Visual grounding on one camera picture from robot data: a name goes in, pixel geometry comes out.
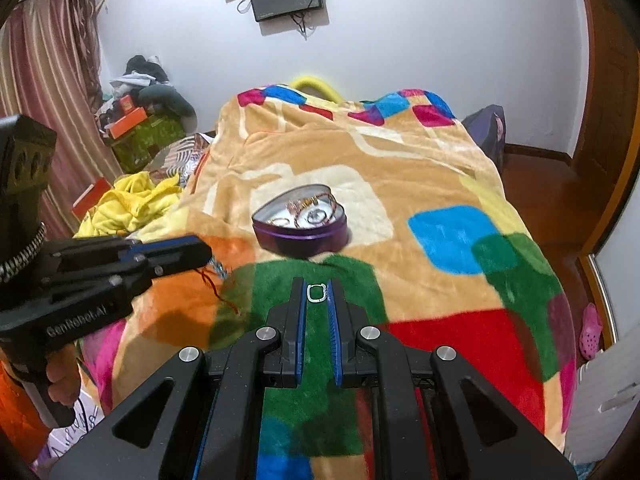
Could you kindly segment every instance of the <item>hand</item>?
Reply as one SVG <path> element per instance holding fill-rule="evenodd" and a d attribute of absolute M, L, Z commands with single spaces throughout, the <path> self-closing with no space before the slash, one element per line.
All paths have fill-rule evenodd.
<path fill-rule="evenodd" d="M 2 350 L 0 350 L 0 360 L 7 373 L 14 376 Z M 47 379 L 51 382 L 49 386 L 51 400 L 65 406 L 73 406 L 80 396 L 81 383 L 73 345 L 67 345 L 47 358 Z"/>

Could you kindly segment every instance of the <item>red box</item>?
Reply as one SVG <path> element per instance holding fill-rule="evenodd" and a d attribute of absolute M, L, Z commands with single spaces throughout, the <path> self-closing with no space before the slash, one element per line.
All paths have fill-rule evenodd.
<path fill-rule="evenodd" d="M 111 189 L 110 184 L 104 177 L 100 177 L 95 183 L 91 184 L 80 198 L 74 202 L 71 212 L 74 216 L 82 220 L 86 212 L 89 211 L 94 205 L 100 202 L 102 196 Z"/>
<path fill-rule="evenodd" d="M 144 108 L 135 108 L 129 114 L 125 115 L 123 118 L 115 121 L 114 123 L 109 124 L 107 129 L 111 134 L 113 139 L 117 139 L 118 137 L 126 134 L 130 129 L 134 126 L 137 126 L 142 121 L 146 119 L 146 112 Z"/>
<path fill-rule="evenodd" d="M 130 95 L 125 95 L 118 102 L 120 103 L 120 108 L 122 108 L 122 112 L 125 115 L 130 114 L 136 108 Z"/>

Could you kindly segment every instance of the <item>pink crocs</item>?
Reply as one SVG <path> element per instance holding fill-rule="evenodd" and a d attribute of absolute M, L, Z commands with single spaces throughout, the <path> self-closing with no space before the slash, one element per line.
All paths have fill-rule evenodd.
<path fill-rule="evenodd" d="M 587 305 L 582 313 L 582 331 L 578 347 L 582 356 L 591 361 L 598 353 L 600 335 L 602 334 L 602 322 L 593 303 Z"/>

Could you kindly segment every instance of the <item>blanket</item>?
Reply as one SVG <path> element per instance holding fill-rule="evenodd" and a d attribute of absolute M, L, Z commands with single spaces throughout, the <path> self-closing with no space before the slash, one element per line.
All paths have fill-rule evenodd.
<path fill-rule="evenodd" d="M 348 245 L 310 260 L 262 250 L 251 214 L 313 183 L 344 205 Z M 453 346 L 562 448 L 575 387 L 566 297 L 495 166 L 436 94 L 339 105 L 284 86 L 236 96 L 178 206 L 139 236 L 185 233 L 229 270 L 220 297 L 197 272 L 163 278 L 129 319 L 87 338 L 106 411 L 181 347 L 222 348 L 261 326 L 294 276 L 338 278 L 370 322 L 409 346 Z M 304 369 L 297 389 L 265 394 L 258 478 L 368 478 L 369 407 L 334 384 L 324 304 L 308 308 Z"/>
<path fill-rule="evenodd" d="M 87 211 L 76 237 L 127 235 L 161 217 L 178 202 L 182 188 L 174 175 L 156 186 L 148 171 L 125 175 Z"/>

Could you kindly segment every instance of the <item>silver ring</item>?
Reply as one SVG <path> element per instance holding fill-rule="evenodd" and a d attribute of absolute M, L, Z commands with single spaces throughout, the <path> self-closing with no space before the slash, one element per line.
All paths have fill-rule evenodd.
<path fill-rule="evenodd" d="M 272 218 L 268 221 L 269 224 L 276 226 L 276 227 L 284 227 L 289 225 L 291 222 L 288 218 L 284 218 L 284 217 L 276 217 L 276 218 Z"/>
<path fill-rule="evenodd" d="M 323 209 L 312 209 L 306 214 L 306 221 L 311 225 L 322 224 L 327 220 L 327 214 Z"/>
<path fill-rule="evenodd" d="M 320 298 L 319 300 L 314 300 L 314 298 L 311 297 L 311 289 L 315 286 L 321 286 L 322 287 L 322 298 Z M 306 298 L 309 300 L 310 303 L 322 303 L 324 300 L 326 300 L 326 285 L 324 283 L 317 283 L 315 285 L 307 285 L 306 286 Z"/>

